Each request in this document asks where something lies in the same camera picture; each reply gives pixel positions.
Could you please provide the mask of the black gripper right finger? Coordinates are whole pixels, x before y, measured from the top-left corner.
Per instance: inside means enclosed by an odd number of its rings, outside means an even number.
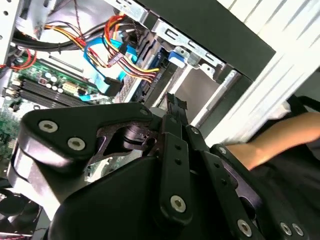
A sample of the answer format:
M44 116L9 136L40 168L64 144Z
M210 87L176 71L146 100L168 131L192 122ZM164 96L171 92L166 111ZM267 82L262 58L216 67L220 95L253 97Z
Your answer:
M209 148L200 131L188 123L186 110L187 103L175 98L174 113L183 125L182 137L200 190L198 206L208 215L209 229L221 240L307 239L293 209L255 180L224 145Z

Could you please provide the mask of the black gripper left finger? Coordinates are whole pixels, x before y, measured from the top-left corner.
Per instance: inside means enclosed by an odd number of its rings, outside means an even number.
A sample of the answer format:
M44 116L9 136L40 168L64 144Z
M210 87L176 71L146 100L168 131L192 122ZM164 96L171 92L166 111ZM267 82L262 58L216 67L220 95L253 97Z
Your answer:
M51 223L73 193L142 157L186 157L183 124L137 102L34 110L20 122L9 182L39 203Z

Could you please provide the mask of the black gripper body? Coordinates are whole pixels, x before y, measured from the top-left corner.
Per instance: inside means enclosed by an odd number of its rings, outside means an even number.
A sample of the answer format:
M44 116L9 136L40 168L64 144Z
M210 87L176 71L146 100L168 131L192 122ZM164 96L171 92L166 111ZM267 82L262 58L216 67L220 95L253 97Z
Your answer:
M70 195L50 240L231 240L207 178L187 157L141 157Z

